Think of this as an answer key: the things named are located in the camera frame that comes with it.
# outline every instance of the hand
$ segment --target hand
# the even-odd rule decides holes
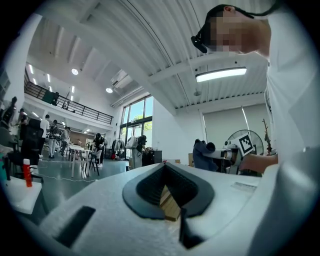
[[[247,154],[243,159],[242,162],[239,165],[239,171],[242,170],[250,170],[250,166],[251,166],[251,158],[250,158],[250,154]]]

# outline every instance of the fluorescent light fixture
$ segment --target fluorescent light fixture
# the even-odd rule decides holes
[[[75,68],[71,69],[72,74],[74,74],[75,76],[79,74],[78,70],[76,70]]]
[[[197,74],[195,76],[195,79],[198,83],[200,83],[200,82],[204,82],[212,79],[241,76],[241,75],[244,75],[246,72],[247,72],[246,67],[226,68],[226,69],[220,69],[220,70]]]
[[[31,74],[34,74],[34,69],[30,64],[29,64],[29,69],[30,69]]]

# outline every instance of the gray floor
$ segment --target gray floor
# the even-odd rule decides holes
[[[103,167],[99,168],[100,176],[91,169],[90,177],[83,177],[81,164],[76,163],[74,166],[74,177],[71,178],[72,165],[67,158],[63,158],[60,154],[56,153],[54,159],[49,159],[47,151],[42,152],[42,154],[43,161],[39,161],[38,170],[34,172],[34,174],[38,173],[43,177],[42,195],[38,198],[32,215],[26,216],[37,225],[47,215],[46,212],[52,211],[92,183],[87,181],[94,182],[95,180],[124,173],[128,165],[127,161],[104,159]]]

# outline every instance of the large window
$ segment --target large window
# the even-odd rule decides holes
[[[145,100],[141,100],[131,105],[129,122],[144,118]]]
[[[131,136],[146,136],[145,147],[152,146],[152,113],[154,97],[142,98],[123,108],[119,138],[126,144]],[[131,156],[131,150],[126,150],[126,158]]]

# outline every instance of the white shirt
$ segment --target white shirt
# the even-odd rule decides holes
[[[49,121],[47,119],[43,119],[40,123],[40,128],[43,129],[42,138],[45,138],[47,134],[47,130],[50,129]]]
[[[271,147],[281,163],[305,147],[320,145],[320,69],[309,35],[292,14],[274,13],[268,21]]]

